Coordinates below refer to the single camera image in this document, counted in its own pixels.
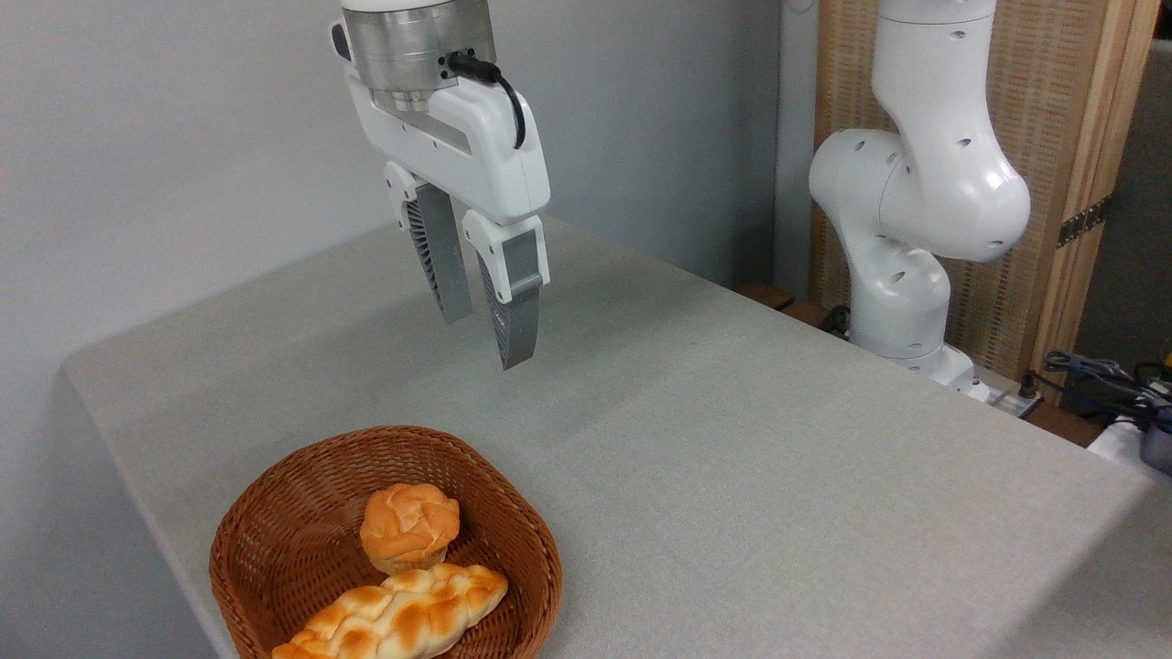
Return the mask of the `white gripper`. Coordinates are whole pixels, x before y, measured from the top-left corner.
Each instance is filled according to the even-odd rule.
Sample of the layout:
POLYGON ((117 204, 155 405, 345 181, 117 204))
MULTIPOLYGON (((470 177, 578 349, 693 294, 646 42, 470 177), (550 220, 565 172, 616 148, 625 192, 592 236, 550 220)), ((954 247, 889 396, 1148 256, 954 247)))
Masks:
POLYGON ((463 79, 434 91, 425 113, 410 113, 380 107, 384 94, 356 72, 346 80, 364 136, 388 162, 393 223, 409 235, 440 313, 448 324, 472 314, 451 197, 473 209, 461 225, 481 263, 502 367, 526 362, 540 288, 551 280, 543 222, 532 216, 548 205, 551 188, 530 108, 515 149, 515 108, 497 87, 463 79))

